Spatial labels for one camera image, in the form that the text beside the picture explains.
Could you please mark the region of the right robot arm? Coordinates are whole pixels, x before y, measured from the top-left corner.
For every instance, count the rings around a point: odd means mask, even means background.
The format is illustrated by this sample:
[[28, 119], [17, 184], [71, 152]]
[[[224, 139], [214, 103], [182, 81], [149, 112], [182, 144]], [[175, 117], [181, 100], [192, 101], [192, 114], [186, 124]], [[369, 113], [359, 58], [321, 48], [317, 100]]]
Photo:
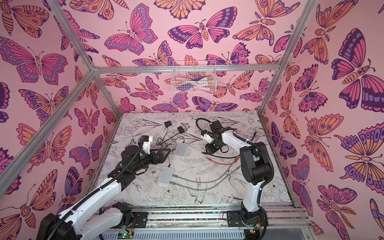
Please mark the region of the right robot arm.
[[235, 129], [223, 127], [220, 121], [209, 121], [210, 131], [201, 131], [207, 141], [206, 150], [214, 154], [223, 146], [238, 152], [243, 177], [248, 182], [245, 197], [241, 203], [242, 221], [248, 226], [265, 227], [268, 217], [261, 206], [264, 187], [274, 178], [274, 166], [263, 142], [254, 143], [238, 135]]

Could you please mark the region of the black adapter cable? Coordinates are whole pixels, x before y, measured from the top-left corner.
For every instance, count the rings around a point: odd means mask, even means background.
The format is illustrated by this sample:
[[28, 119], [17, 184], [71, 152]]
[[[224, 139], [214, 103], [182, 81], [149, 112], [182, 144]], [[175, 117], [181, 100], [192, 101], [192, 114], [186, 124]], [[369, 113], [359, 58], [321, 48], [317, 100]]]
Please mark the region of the black adapter cable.
[[169, 128], [166, 127], [166, 133], [157, 139], [156, 141], [156, 146], [159, 148], [159, 149], [167, 149], [167, 148], [170, 148], [171, 147], [171, 144], [172, 144], [172, 140], [173, 140], [173, 136], [172, 135], [169, 135]]

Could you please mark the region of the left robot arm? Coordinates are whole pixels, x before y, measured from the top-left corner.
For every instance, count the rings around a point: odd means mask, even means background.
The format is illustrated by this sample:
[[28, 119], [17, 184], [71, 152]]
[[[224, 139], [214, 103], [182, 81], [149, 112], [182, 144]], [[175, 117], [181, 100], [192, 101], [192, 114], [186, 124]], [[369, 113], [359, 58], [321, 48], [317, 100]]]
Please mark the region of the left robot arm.
[[97, 217], [94, 213], [106, 202], [128, 187], [141, 170], [162, 164], [171, 149], [145, 152], [142, 146], [128, 146], [121, 153], [121, 161], [101, 185], [79, 202], [57, 215], [48, 214], [41, 221], [38, 240], [92, 240], [111, 227], [128, 225], [132, 210], [127, 204], [115, 204]]

